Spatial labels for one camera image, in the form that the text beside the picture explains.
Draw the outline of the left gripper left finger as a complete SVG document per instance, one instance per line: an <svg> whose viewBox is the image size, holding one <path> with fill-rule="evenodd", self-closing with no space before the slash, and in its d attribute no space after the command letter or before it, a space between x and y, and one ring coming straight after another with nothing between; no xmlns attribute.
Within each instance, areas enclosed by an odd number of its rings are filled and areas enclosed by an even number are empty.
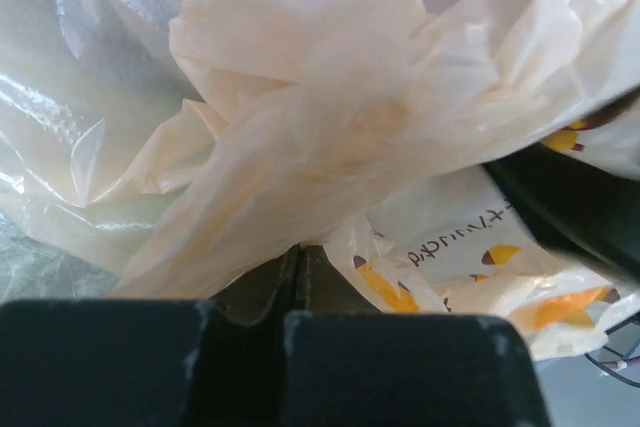
<svg viewBox="0 0 640 427"><path fill-rule="evenodd" d="M1 309L5 426L275 426L299 252L206 300Z"/></svg>

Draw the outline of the translucent printed plastic bag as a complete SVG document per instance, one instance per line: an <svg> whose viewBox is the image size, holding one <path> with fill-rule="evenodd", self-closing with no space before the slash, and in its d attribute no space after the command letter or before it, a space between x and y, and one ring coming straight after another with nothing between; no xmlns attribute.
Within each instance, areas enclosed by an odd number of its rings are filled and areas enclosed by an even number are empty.
<svg viewBox="0 0 640 427"><path fill-rule="evenodd" d="M639 177L639 0L1 0L1 298L204 298L322 245L377 309L583 354L639 287L483 171Z"/></svg>

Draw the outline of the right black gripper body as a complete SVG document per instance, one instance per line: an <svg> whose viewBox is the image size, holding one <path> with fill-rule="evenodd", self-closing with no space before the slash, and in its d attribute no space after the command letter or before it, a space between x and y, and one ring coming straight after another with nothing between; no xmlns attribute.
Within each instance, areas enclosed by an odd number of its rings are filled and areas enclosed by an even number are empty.
<svg viewBox="0 0 640 427"><path fill-rule="evenodd" d="M620 95L483 168L542 246L639 280L638 95Z"/></svg>

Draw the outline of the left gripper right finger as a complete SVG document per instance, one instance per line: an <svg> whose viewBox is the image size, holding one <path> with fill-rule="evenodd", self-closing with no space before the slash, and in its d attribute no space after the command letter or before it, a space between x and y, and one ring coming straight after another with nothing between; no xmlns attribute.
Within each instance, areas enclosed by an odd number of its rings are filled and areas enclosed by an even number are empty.
<svg viewBox="0 0 640 427"><path fill-rule="evenodd" d="M484 315L383 314L318 247L284 321L286 426L546 426L528 349Z"/></svg>

